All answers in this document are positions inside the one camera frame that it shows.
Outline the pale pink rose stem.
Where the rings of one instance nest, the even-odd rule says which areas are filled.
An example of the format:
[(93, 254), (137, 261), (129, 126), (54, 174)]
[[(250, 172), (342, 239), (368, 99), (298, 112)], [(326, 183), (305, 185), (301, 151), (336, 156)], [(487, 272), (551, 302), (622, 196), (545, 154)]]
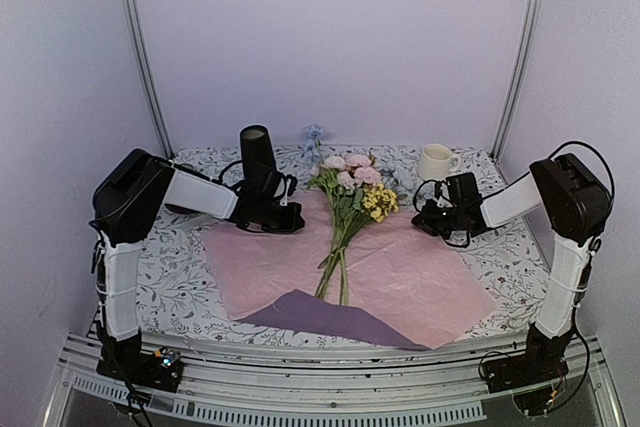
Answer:
[[(332, 188), (336, 185), (340, 185), (345, 187), (348, 190), (352, 190), (347, 186), (347, 180), (350, 179), (346, 160), (339, 155), (332, 155), (324, 160), (322, 160), (319, 165), (315, 168), (314, 172), (311, 175), (311, 179), (309, 182), (309, 186), (313, 189), (316, 189), (318, 192), (324, 195), (324, 203), (326, 206), (326, 210), (328, 213), (331, 234), (330, 234), (330, 244), (331, 237), (333, 233), (332, 221), (331, 221), (331, 213), (329, 208), (329, 202), (327, 200), (327, 195), (321, 190), (322, 187)], [(326, 268), (320, 269), (322, 271), (321, 278), (316, 287), (314, 295), (321, 299), (325, 300), (327, 298), (329, 287), (334, 278), (334, 274), (338, 273), (339, 276), (339, 292), (338, 292), (338, 302), (342, 306), (346, 306), (349, 302), (349, 293), (348, 293), (348, 274), (346, 267), (346, 249), (347, 247), (339, 254), (338, 260), (333, 264), (329, 265)]]

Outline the pink tissue wrapping paper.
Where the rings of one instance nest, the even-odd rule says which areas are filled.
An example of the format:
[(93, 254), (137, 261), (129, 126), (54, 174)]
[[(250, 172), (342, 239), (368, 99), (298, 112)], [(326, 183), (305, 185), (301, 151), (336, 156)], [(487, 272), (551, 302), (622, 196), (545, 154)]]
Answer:
[[(301, 201), (306, 225), (297, 233), (247, 233), (224, 224), (204, 235), (230, 319), (239, 321), (293, 290), (315, 297), (331, 227), (323, 194), (309, 192)], [(346, 306), (365, 310), (429, 349), (457, 340), (497, 307), (460, 255), (413, 227), (405, 212), (364, 228), (347, 248), (346, 261)], [(335, 273), (324, 301), (341, 306), (338, 292)]]

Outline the yellow small flower sprig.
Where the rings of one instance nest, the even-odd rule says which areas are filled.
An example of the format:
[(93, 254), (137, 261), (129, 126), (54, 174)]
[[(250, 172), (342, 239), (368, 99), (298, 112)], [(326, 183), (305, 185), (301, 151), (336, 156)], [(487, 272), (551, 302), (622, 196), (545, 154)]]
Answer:
[(340, 185), (322, 187), (321, 190), (329, 202), (333, 233), (329, 253), (319, 264), (319, 269), (333, 265), (361, 229), (371, 223), (383, 222), (399, 211), (397, 194), (382, 183), (352, 190)]

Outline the double pink rose stem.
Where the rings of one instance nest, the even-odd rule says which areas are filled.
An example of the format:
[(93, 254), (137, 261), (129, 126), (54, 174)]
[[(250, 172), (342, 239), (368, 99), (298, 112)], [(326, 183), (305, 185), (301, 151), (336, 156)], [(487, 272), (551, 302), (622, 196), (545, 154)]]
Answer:
[(397, 210), (396, 195), (388, 192), (382, 174), (371, 154), (352, 154), (345, 158), (345, 169), (337, 175), (341, 198), (336, 207), (336, 225), (340, 226), (337, 259), (340, 266), (339, 304), (349, 303), (349, 279), (346, 250), (365, 227), (384, 221)]

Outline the purple wrapping paper sheet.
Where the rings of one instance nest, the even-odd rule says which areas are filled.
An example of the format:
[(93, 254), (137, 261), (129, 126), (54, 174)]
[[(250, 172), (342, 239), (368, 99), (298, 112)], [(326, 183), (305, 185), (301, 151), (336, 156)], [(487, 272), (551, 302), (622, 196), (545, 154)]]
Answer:
[(428, 350), (361, 308), (330, 304), (300, 290), (288, 292), (270, 305), (243, 315), (239, 322), (343, 337), (383, 347)]

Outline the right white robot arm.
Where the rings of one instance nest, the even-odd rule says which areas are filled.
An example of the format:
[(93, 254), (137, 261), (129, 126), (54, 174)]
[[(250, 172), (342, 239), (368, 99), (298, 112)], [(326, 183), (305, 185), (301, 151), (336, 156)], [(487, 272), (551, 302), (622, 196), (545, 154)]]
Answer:
[(462, 232), (472, 239), (543, 208), (554, 233), (553, 262), (545, 299), (529, 327), (517, 374), (537, 383), (555, 367), (576, 335), (575, 314), (613, 209), (615, 184), (603, 184), (574, 154), (557, 148), (530, 164), (503, 189), (480, 194), (476, 178), (463, 173), (438, 182), (446, 193), (416, 205), (414, 227), (444, 241)]

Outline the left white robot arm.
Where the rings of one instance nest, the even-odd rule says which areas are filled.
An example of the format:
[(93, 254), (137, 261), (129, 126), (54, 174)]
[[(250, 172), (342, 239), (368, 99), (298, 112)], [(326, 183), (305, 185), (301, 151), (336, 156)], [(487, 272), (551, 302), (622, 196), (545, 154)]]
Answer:
[(244, 177), (233, 186), (184, 166), (132, 150), (98, 186), (90, 225), (100, 238), (98, 295), (109, 339), (139, 334), (137, 266), (142, 244), (165, 205), (207, 214), (247, 232), (289, 234), (302, 229), (302, 207), (290, 197), (297, 179), (278, 171), (273, 155), (244, 152)]

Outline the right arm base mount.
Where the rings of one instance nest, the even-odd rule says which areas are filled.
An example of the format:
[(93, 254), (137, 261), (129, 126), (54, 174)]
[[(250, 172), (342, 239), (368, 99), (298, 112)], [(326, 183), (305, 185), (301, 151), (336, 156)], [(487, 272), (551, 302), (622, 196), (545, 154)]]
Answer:
[(490, 393), (514, 391), (524, 388), (513, 396), (516, 408), (529, 417), (547, 414), (558, 395), (558, 387), (569, 373), (565, 360), (550, 363), (535, 363), (525, 354), (508, 355), (489, 352), (478, 366), (479, 376)]

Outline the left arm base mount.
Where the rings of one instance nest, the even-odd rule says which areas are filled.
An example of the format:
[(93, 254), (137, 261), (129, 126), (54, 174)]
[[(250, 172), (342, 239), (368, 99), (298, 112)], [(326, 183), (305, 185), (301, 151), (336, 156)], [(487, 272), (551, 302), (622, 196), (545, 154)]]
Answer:
[(164, 356), (147, 354), (139, 349), (112, 350), (102, 348), (96, 372), (132, 386), (176, 393), (182, 380), (184, 363)]

